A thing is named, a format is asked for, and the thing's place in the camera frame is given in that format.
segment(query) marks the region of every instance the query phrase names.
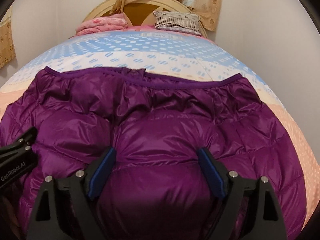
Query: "purple elastic trim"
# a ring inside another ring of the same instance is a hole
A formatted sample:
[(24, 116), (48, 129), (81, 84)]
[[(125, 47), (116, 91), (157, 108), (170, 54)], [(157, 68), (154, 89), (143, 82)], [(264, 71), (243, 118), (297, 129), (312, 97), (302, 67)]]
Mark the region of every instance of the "purple elastic trim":
[(58, 76), (61, 78), (76, 78), (76, 77), (80, 77), (90, 73), (105, 73), (105, 74), (110, 74), (112, 76), (121, 77), (126, 82), (129, 82), (135, 85), (156, 88), (156, 89), (206, 89), (206, 88), (224, 86), (240, 78), (243, 78), (242, 75), (238, 73), (222, 81), (202, 82), (202, 81), (194, 81), (194, 80), (188, 80), (184, 78), (178, 78), (178, 77), (172, 77), (172, 76), (166, 76), (166, 75), (160, 75), (160, 74), (144, 73), (144, 76), (146, 77), (160, 78), (162, 80), (180, 82), (179, 84), (166, 84), (166, 83), (153, 84), (152, 82), (149, 82), (149, 81), (140, 80), (135, 77), (122, 74), (123, 68), (121, 67), (96, 67), (96, 68), (86, 68), (86, 69), (60, 73), (46, 66), (44, 70), (47, 71), (49, 74), (52, 74), (54, 76)]

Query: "blue gripper pad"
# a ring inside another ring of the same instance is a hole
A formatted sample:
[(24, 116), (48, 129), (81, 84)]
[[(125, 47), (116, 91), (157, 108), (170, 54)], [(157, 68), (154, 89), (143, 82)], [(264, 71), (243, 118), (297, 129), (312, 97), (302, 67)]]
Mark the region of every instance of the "blue gripper pad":
[(228, 170), (223, 163), (216, 161), (207, 148), (197, 151), (198, 162), (202, 173), (207, 180), (211, 193), (218, 198), (228, 195)]
[(101, 157), (91, 162), (85, 170), (84, 190), (91, 201), (100, 196), (115, 162), (116, 150), (108, 147)]

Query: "striped pillow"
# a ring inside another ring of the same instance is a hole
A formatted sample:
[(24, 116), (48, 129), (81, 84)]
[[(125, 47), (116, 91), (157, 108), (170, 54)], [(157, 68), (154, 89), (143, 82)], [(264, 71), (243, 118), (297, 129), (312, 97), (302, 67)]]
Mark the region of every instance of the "striped pillow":
[(162, 11), (154, 11), (153, 14), (156, 16), (156, 29), (160, 27), (185, 28), (196, 33), (201, 33), (200, 18), (196, 14)]

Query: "white wall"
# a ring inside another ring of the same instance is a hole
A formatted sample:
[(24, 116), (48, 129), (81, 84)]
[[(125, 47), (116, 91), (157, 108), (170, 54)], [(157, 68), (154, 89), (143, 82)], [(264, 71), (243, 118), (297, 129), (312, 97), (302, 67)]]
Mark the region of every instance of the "white wall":
[(222, 0), (215, 41), (270, 86), (320, 163), (320, 34), (301, 3)]
[[(104, 0), (16, 0), (12, 35), (17, 60), (0, 70), (0, 86), (19, 68), (71, 37)], [(41, 22), (35, 22), (41, 16)], [(320, 35), (298, 0), (222, 0), (211, 39), (252, 68), (278, 95), (320, 161)]]
[(0, 70), (0, 87), (20, 68), (55, 46), (57, 0), (15, 0), (12, 39), (17, 57)]

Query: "bed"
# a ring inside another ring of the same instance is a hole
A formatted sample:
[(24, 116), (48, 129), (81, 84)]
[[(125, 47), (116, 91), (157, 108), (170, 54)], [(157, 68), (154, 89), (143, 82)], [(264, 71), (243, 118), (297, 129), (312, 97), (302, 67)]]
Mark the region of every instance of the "bed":
[[(107, 0), (84, 19), (108, 16), (115, 0)], [(151, 28), (153, 11), (190, 12), (175, 0), (141, 0), (124, 8), (129, 28), (72, 37), (33, 59), (0, 88), (0, 118), (8, 104), (27, 89), (36, 73), (48, 66), (57, 72), (102, 66), (146, 69), (146, 72), (195, 81), (222, 81), (240, 73), (255, 88), (288, 131), (304, 173), (308, 222), (320, 199), (320, 168), (298, 125), (268, 85), (250, 68), (207, 38)]]

